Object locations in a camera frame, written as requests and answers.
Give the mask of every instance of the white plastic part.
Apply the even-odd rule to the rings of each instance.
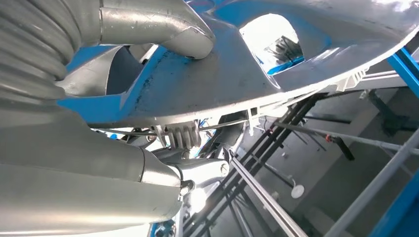
[[[300,198],[304,194],[304,186],[299,184],[296,185],[293,190],[291,190],[291,196],[294,199]]]
[[[350,77],[343,79],[341,81],[338,81],[336,83],[336,90],[337,91],[345,91],[346,89],[354,88],[358,85],[358,83],[365,77],[366,72],[369,68],[365,70],[361,70],[359,72],[354,73]]]

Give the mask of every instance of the screw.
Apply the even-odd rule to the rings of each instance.
[[[222,176],[227,175],[229,169],[230,169],[230,167],[228,167],[228,164],[222,164],[221,165],[221,175]]]

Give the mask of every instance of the white round object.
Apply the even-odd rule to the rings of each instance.
[[[303,195],[303,193],[304,193],[304,186],[299,184],[293,188],[293,190],[291,191],[291,196],[294,199],[297,199],[297,198],[300,198]]]

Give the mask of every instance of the bent pipe elbow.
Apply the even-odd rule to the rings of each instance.
[[[86,45],[155,43],[195,59],[205,58],[214,46],[212,31],[183,0],[66,2],[77,8]]]

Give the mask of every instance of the bolt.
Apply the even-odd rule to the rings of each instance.
[[[189,152],[184,152],[182,154],[182,159],[189,159]]]
[[[222,176],[227,175],[229,169],[230,169],[230,167],[228,167],[228,164],[222,164],[221,165],[221,175]]]
[[[151,141],[154,141],[157,138],[157,136],[149,135],[146,138],[147,138],[147,141],[151,142]]]
[[[189,193],[189,187],[183,187],[180,189],[180,195],[185,196]]]

